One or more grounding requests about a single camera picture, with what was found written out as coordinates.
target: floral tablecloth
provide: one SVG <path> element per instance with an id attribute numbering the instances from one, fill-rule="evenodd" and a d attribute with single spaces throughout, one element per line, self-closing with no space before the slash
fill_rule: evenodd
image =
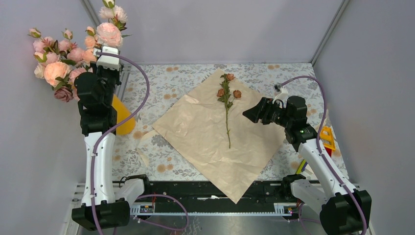
<path id="1" fill-rule="evenodd" d="M 142 66 L 142 68 L 150 79 L 150 97 L 136 116 L 137 123 L 132 133 L 116 137 L 113 154 L 113 180 L 137 174 L 147 174 L 150 180 L 157 181 L 207 180 L 161 135 L 151 132 L 153 130 L 151 125 L 179 98 L 193 90 L 217 68 L 234 73 L 238 80 L 266 97 L 274 97 L 273 85 L 275 83 L 282 83 L 299 75 L 314 76 L 311 64 L 306 63 L 155 65 Z M 289 95 L 300 95 L 306 99 L 308 121 L 312 126 L 318 128 L 323 116 L 323 100 L 317 83 L 308 79 L 298 79 L 285 88 L 287 88 Z M 141 104 L 144 95 L 144 78 L 133 67 L 122 101 L 129 110 L 135 110 Z M 326 126 L 331 126 L 329 119 Z M 347 176 L 337 141 L 336 148 L 332 159 L 340 171 Z M 301 155 L 296 153 L 287 141 L 284 141 L 282 147 L 259 175 L 258 180 L 281 180 L 287 174 L 294 174 L 301 161 Z"/>

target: dried rose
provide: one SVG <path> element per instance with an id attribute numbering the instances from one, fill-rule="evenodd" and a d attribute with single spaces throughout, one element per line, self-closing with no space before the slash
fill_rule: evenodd
<path id="1" fill-rule="evenodd" d="M 233 91 L 233 96 L 237 99 L 239 99 L 242 96 L 242 92 L 239 90 Z"/>
<path id="2" fill-rule="evenodd" d="M 222 97 L 225 94 L 225 91 L 223 89 L 218 90 L 217 97 Z"/>
<path id="3" fill-rule="evenodd" d="M 233 75 L 233 73 L 228 73 L 228 74 L 226 75 L 226 79 L 227 79 L 228 81 L 232 81 L 232 80 L 234 80 L 234 79 L 235 79 L 235 75 Z"/>
<path id="4" fill-rule="evenodd" d="M 55 91 L 55 98 L 64 102 L 69 102 L 73 99 L 72 91 L 67 87 L 61 87 Z"/>

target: yellow handle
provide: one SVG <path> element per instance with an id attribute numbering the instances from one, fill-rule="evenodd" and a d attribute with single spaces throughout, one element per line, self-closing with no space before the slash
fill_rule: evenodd
<path id="1" fill-rule="evenodd" d="M 117 111 L 117 124 L 120 123 L 122 120 L 126 119 L 131 112 L 125 107 L 125 105 L 118 99 L 116 95 L 113 98 L 113 107 Z M 127 135 L 134 130 L 136 126 L 136 119 L 133 117 L 128 120 L 126 123 L 122 124 L 121 126 L 117 127 L 116 134 L 117 135 Z"/>

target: gray wall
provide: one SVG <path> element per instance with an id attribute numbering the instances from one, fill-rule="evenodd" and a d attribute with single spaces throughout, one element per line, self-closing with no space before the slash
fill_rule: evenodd
<path id="1" fill-rule="evenodd" d="M 351 1 L 315 66 L 377 235 L 413 234 L 415 1 Z"/>
<path id="2" fill-rule="evenodd" d="M 102 0 L 91 0 L 98 12 Z M 342 0 L 117 0 L 145 64 L 308 62 Z"/>
<path id="3" fill-rule="evenodd" d="M 57 235 L 76 183 L 85 178 L 85 149 L 76 103 L 53 98 L 33 71 L 37 26 L 62 39 L 65 27 L 83 45 L 91 24 L 80 1 L 1 1 L 0 234 Z"/>

